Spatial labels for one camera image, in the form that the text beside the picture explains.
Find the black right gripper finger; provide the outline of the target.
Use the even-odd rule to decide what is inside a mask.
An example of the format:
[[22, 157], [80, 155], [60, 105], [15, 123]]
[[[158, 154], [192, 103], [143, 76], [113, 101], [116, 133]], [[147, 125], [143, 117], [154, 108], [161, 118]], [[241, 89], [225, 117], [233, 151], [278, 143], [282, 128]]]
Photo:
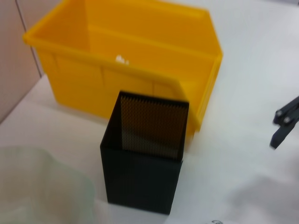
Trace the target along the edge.
[[278, 109], [275, 112], [273, 123], [279, 125], [278, 130], [273, 134], [270, 146], [277, 149], [285, 140], [287, 135], [293, 130], [299, 121], [299, 97]]

